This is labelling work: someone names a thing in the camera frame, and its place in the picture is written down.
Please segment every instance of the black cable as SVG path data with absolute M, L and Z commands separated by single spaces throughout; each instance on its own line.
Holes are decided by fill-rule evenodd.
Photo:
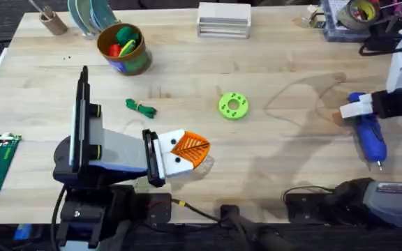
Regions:
M 248 239 L 246 237 L 246 234 L 244 233 L 243 228 L 238 223 L 236 223 L 235 221 L 231 220 L 230 218 L 228 220 L 231 221 L 231 223 L 235 226 L 235 228 L 238 231 L 240 241 L 241 241 L 241 248 L 243 250 L 249 250 Z
M 172 199 L 172 202 L 173 202 L 173 203 L 176 203 L 176 204 L 178 204 L 178 205 L 180 205 L 180 203 L 183 203 L 183 204 L 184 204 L 184 205 L 183 205 L 184 207 L 186 207 L 186 208 L 192 210 L 193 212 L 195 212 L 195 213 L 197 213 L 197 214 L 199 214 L 199 215 L 201 215 L 201 216 L 204 216 L 204 217 L 206 217 L 207 219 L 213 220 L 214 222 L 220 222 L 220 219 L 218 219 L 217 217 L 214 217 L 214 216 L 212 216 L 212 215 L 208 215 L 208 214 L 206 214 L 206 213 L 204 213 L 204 212 L 202 212 L 202 211 L 200 211 L 200 210 L 194 208 L 192 205 L 190 205 L 189 203 L 187 203 L 187 202 L 185 202 L 185 201 L 181 201 L 181 200 L 179 200 L 179 199 Z
M 322 186 L 320 186 L 320 185 L 305 185 L 305 186 L 290 188 L 290 189 L 286 190 L 286 191 L 283 193 L 283 196 L 282 196 L 283 203 L 286 204 L 286 195 L 287 195 L 289 192 L 291 192 L 291 191 L 293 191 L 293 190 L 297 190 L 297 189 L 306 189 L 306 188 L 319 188 L 319 189 L 325 190 L 325 191 L 327 191 L 327 192 L 334 192 L 334 189 L 325 188 L 325 187 L 322 187 Z
M 385 51 L 364 52 L 365 48 L 366 48 L 366 44 L 363 44 L 361 46 L 361 48 L 359 48 L 359 55 L 361 55 L 361 56 L 380 56 L 380 55 L 392 54 L 392 53 L 396 53 L 396 52 L 402 52 L 402 48 L 394 49 L 394 50 L 385 50 Z
M 185 234 L 187 234 L 187 233 L 194 233 L 194 232 L 198 232 L 198 231 L 204 231 L 204 230 L 208 230 L 208 229 L 213 229 L 214 227 L 217 227 L 217 226 L 220 225 L 220 223 L 222 223 L 222 220 L 218 219 L 217 217 L 214 217 L 214 216 L 212 216 L 212 215 L 209 215 L 209 214 L 207 214 L 207 213 L 204 213 L 204 212 L 202 212 L 201 210 L 196 209 L 195 207 L 193 207 L 192 205 L 190 205 L 189 203 L 187 203 L 187 202 L 185 202 L 185 201 L 182 201 L 182 200 L 180 200 L 180 199 L 172 199 L 172 202 L 175 203 L 175 204 L 178 204 L 178 205 L 180 205 L 180 206 L 184 206 L 184 207 L 186 207 L 186 208 L 192 210 L 193 212 L 195 212 L 195 213 L 197 213 L 197 214 L 199 214 L 199 215 L 201 215 L 201 216 L 204 216 L 204 217 L 206 217 L 206 218 L 208 218 L 208 219 L 210 219 L 210 220 L 213 220 L 213 221 L 216 222 L 216 223 L 213 224 L 213 225 L 211 225 L 211 226 L 208 226 L 208 227 L 199 227 L 199 228 L 197 228 L 197 229 L 190 229 L 190 230 L 186 230 L 186 231 L 168 231 L 168 230 L 162 230 L 162 229 L 154 228 L 154 227 L 152 227 L 152 226 L 150 226 L 150 225 L 147 225 L 147 224 L 145 224 L 145 223 L 143 223 L 142 226 L 143 226 L 143 227 L 146 227 L 146 228 L 148 228 L 148 229 L 150 229 L 150 230 L 157 231 L 157 232 L 159 232 L 159 233 L 166 233 L 166 234 L 181 234 L 181 233 L 185 233 Z
M 184 231 L 170 231 L 170 230 L 163 230 L 163 229 L 157 229 L 154 228 L 148 224 L 143 223 L 142 226 L 146 227 L 147 229 L 153 230 L 155 232 L 158 233 L 164 233 L 164 234 L 190 234 L 190 233 L 195 233 L 195 232 L 199 232 L 199 231 L 205 231 L 205 230 L 209 230 L 209 229 L 213 229 L 215 227 L 218 227 L 220 225 L 220 223 L 215 223 L 213 225 L 210 225 L 208 227 L 198 227 L 195 229 L 188 229 L 188 230 L 184 230 Z
M 55 240 L 55 225 L 57 224 L 57 215 L 59 213 L 59 207 L 61 200 L 63 199 L 64 192 L 66 191 L 66 186 L 63 185 L 61 191 L 59 193 L 59 197 L 57 198 L 57 202 L 55 203 L 54 212 L 52 213 L 52 222 L 50 225 L 50 244 L 52 246 L 52 250 L 59 251 L 59 246 L 57 241 Z

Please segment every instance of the colorful can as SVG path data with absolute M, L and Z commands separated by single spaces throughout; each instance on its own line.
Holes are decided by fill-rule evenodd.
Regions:
M 125 56 L 110 56 L 108 50 L 111 45 L 117 43 L 116 34 L 124 26 L 129 26 L 134 32 L 139 34 L 138 46 Z M 139 28 L 132 24 L 115 24 L 106 28 L 98 36 L 97 47 L 106 60 L 108 60 L 108 63 L 125 75 L 139 75 L 151 65 L 151 55 L 145 47 L 144 36 Z

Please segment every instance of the green toy donut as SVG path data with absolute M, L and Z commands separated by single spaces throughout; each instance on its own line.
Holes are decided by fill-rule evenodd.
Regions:
M 233 101 L 238 104 L 238 108 L 232 109 L 230 102 Z M 218 110 L 227 119 L 237 120 L 241 119 L 249 109 L 248 99 L 240 93 L 226 93 L 218 102 Z

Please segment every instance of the blue tool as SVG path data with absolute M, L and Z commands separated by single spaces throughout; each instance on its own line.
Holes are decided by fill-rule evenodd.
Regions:
M 359 101 L 359 96 L 365 93 L 351 93 L 349 102 Z M 355 118 L 355 130 L 364 155 L 369 162 L 376 162 L 382 170 L 382 162 L 387 158 L 387 146 L 382 138 L 381 126 L 373 114 L 362 115 Z

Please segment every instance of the wooden table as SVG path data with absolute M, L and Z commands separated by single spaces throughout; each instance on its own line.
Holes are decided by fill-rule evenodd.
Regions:
M 24 16 L 0 69 L 0 133 L 23 136 L 0 192 L 0 223 L 49 222 L 61 184 L 52 178 L 52 154 L 71 127 L 71 107 L 83 65 L 91 101 L 103 106 L 104 126 L 141 137 L 183 128 L 211 142 L 209 165 L 160 189 L 139 180 L 139 191 L 171 192 L 213 213 L 224 203 L 263 222 L 286 222 L 280 196 L 298 185 L 334 187 L 370 176 L 402 181 L 402 118 L 381 121 L 389 149 L 383 171 L 370 172 L 351 128 L 332 114 L 352 91 L 385 87 L 389 56 L 361 57 L 358 44 L 326 43 L 305 28 L 305 6 L 253 8 L 248 40 L 198 38 L 197 10 L 116 12 L 139 26 L 153 63 L 125 77 L 108 66 L 94 40 L 70 26 L 52 36 L 38 14 Z M 217 111 L 222 93 L 246 95 L 250 110 L 239 121 Z M 151 120 L 125 108 L 125 99 L 157 108 Z M 174 207 L 173 222 L 205 222 Z

